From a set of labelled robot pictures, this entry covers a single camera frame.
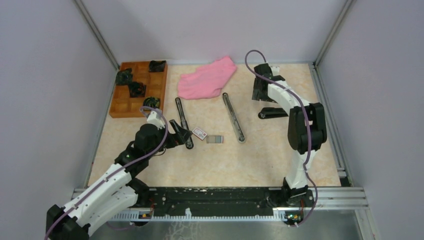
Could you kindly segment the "red white staple box sleeve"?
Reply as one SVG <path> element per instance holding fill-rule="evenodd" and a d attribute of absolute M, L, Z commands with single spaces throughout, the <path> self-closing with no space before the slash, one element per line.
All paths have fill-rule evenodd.
<path fill-rule="evenodd" d="M 208 134 L 199 127 L 195 127 L 191 132 L 195 137 L 197 137 L 201 141 L 205 140 L 208 136 Z"/>

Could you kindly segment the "beige and black stapler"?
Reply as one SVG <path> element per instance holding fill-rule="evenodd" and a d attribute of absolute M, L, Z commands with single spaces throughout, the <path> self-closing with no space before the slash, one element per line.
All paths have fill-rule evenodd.
<path fill-rule="evenodd" d="M 232 124 L 233 131 L 234 131 L 234 134 L 236 136 L 236 139 L 239 143 L 243 144 L 243 143 L 246 142 L 246 138 L 245 138 L 245 135 L 244 135 L 242 128 L 239 124 L 239 121 L 238 121 L 237 116 L 236 116 L 236 112 L 234 111 L 234 108 L 232 106 L 232 103 L 230 101 L 230 98 L 229 98 L 229 95 L 228 95 L 227 92 L 224 92 L 222 94 L 222 99 L 223 99 L 223 102 L 224 102 L 224 104 L 227 108 L 227 111 L 228 111 L 228 114 L 229 114 L 229 119 L 230 119 L 230 122 Z"/>

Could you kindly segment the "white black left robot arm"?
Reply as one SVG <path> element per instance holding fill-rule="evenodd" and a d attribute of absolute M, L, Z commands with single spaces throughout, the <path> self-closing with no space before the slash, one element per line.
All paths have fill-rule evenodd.
<path fill-rule="evenodd" d="M 149 203 L 149 188 L 137 175 L 157 153 L 185 145 L 192 131 L 173 119 L 143 124 L 108 170 L 64 206 L 53 205 L 46 213 L 46 240 L 88 240 L 113 216 L 134 205 Z"/>

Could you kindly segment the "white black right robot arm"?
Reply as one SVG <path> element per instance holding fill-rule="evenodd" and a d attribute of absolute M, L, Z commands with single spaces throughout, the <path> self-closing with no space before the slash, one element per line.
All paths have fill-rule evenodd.
<path fill-rule="evenodd" d="M 294 153 L 287 176 L 283 179 L 281 199 L 287 206 L 311 201 L 308 168 L 322 144 L 327 141 L 324 106 L 300 97 L 268 63 L 254 67 L 252 99 L 277 103 L 288 116 L 287 139 Z"/>

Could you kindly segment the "pink cloth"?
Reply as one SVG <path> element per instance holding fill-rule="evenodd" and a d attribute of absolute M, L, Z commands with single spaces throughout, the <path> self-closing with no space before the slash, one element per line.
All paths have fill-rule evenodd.
<path fill-rule="evenodd" d="M 229 56 L 197 67 L 193 73 L 180 75 L 178 97 L 185 100 L 211 99 L 220 95 L 237 66 Z"/>

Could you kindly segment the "orange wooden compartment tray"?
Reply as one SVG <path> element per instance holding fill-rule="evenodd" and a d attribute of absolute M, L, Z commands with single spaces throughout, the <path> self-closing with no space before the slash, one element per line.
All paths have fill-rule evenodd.
<path fill-rule="evenodd" d="M 128 85 L 115 85 L 109 108 L 112 118 L 141 118 L 140 112 L 143 101 L 147 97 L 160 98 L 160 110 L 164 109 L 165 92 L 167 85 L 168 63 L 164 72 L 149 72 L 150 61 L 122 62 L 119 71 L 132 68 L 132 82 L 146 85 L 145 97 L 130 97 Z"/>

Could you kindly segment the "dark rolled sock back right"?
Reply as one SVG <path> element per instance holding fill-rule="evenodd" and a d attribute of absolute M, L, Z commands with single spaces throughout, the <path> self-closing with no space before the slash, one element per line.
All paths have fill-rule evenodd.
<path fill-rule="evenodd" d="M 148 72 L 149 73 L 164 72 L 166 65 L 167 65 L 166 60 L 161 60 L 161 61 L 151 60 L 148 65 Z"/>

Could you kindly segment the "dark rolled sock back left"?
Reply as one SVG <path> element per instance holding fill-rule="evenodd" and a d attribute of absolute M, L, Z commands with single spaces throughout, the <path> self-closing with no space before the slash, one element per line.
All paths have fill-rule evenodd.
<path fill-rule="evenodd" d="M 126 68 L 120 70 L 116 73 L 115 76 L 115 85 L 116 86 L 126 86 L 133 81 L 133 70 L 132 68 Z"/>

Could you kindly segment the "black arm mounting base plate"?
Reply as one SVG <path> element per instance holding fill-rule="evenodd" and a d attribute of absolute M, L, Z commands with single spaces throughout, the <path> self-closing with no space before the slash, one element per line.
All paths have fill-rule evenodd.
<path fill-rule="evenodd" d="M 151 187 L 141 192 L 135 208 L 155 217 L 270 217 L 274 208 L 311 207 L 313 193 L 290 197 L 281 187 Z"/>

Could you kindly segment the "aluminium frame rail right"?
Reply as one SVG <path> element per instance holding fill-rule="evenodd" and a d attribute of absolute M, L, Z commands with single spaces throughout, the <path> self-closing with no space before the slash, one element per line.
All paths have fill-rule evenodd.
<path fill-rule="evenodd" d="M 352 187 L 353 184 L 350 178 L 349 166 L 346 163 L 342 145 L 339 143 L 339 134 L 337 132 L 337 126 L 333 118 L 334 115 L 332 113 L 330 101 L 325 91 L 324 84 L 319 73 L 319 69 L 314 62 L 309 62 L 308 67 L 317 98 L 325 109 L 327 135 L 329 138 L 332 153 L 334 155 L 334 162 L 336 165 L 340 184 L 342 187 Z"/>

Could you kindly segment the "aluminium frame rail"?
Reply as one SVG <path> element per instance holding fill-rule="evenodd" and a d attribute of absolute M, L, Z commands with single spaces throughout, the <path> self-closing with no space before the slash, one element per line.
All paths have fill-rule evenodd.
<path fill-rule="evenodd" d="M 342 145 L 339 143 L 339 134 L 337 132 L 337 126 L 333 118 L 334 115 L 332 113 L 330 101 L 325 91 L 324 84 L 319 73 L 319 69 L 314 62 L 309 62 L 308 67 L 317 98 L 325 109 L 327 135 L 329 138 L 332 153 L 334 155 L 334 162 L 336 165 L 340 184 L 342 187 L 352 187 L 353 184 L 350 178 L 349 166 L 346 163 Z"/>
<path fill-rule="evenodd" d="M 344 209 L 357 209 L 366 207 L 368 202 L 363 190 L 354 187 L 318 187 L 316 189 L 309 189 L 312 191 L 314 201 L 311 207 L 277 207 L 274 209 L 284 211 L 300 212 L 302 210 L 344 210 Z"/>

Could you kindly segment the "aluminium frame corner post right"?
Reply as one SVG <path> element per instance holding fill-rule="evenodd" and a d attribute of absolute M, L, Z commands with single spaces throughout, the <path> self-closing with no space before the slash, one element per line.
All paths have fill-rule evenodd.
<path fill-rule="evenodd" d="M 350 11 L 352 10 L 353 6 L 357 0 L 346 0 L 343 4 L 333 26 L 330 29 L 330 32 L 328 33 L 315 61 L 313 62 L 313 66 L 315 68 L 318 68 L 319 65 L 324 60 L 324 57 L 328 53 L 330 47 L 332 46 L 334 40 L 336 39 L 339 31 L 341 30 L 346 18 L 348 17 Z"/>

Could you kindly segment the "aluminium frame corner post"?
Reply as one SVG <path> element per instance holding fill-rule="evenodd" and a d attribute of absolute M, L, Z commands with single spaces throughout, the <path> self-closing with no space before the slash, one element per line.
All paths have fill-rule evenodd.
<path fill-rule="evenodd" d="M 118 71 L 120 69 L 120 64 L 118 63 L 116 57 L 114 56 L 111 48 L 107 44 L 107 41 L 105 40 L 104 36 L 102 35 L 99 27 L 97 26 L 96 22 L 94 21 L 92 15 L 90 14 L 89 10 L 87 9 L 85 3 L 82 0 L 72 0 L 73 4 L 76 6 L 78 11 L 80 12 L 83 20 L 88 25 L 88 28 L 90 29 L 91 33 L 94 35 L 96 41 L 98 42 L 100 48 L 104 52 L 106 58 L 109 60 L 113 68 Z"/>
<path fill-rule="evenodd" d="M 336 39 L 339 31 L 341 30 L 346 18 L 348 17 L 350 11 L 352 10 L 353 6 L 357 0 L 346 0 L 343 4 L 333 26 L 330 29 L 330 32 L 328 33 L 315 61 L 313 62 L 313 66 L 315 68 L 318 68 L 319 65 L 324 60 L 324 57 L 328 53 L 330 47 L 332 46 L 334 40 Z"/>

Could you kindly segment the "aluminium front frame rail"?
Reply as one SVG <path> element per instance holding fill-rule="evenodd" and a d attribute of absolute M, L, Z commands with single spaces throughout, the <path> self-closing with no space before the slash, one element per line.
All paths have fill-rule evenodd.
<path fill-rule="evenodd" d="M 316 189 L 309 189 L 312 191 L 314 201 L 311 207 L 277 207 L 274 209 L 284 211 L 300 212 L 302 210 L 344 210 L 344 209 L 357 209 L 366 207 L 368 202 L 363 190 L 354 187 L 318 187 Z"/>

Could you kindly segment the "aluminium frame corner post left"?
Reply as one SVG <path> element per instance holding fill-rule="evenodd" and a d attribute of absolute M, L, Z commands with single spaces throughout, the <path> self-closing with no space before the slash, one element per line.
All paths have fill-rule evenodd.
<path fill-rule="evenodd" d="M 118 63 L 116 57 L 114 56 L 111 48 L 107 44 L 107 41 L 105 40 L 104 36 L 102 35 L 99 27 L 97 26 L 96 22 L 94 21 L 92 15 L 90 14 L 89 10 L 87 9 L 85 3 L 82 0 L 72 0 L 73 4 L 76 6 L 78 11 L 80 12 L 83 20 L 88 25 L 88 28 L 90 29 L 91 33 L 94 35 L 96 41 L 98 42 L 100 48 L 104 52 L 106 58 L 109 60 L 113 68 L 118 71 L 120 69 L 120 64 Z"/>

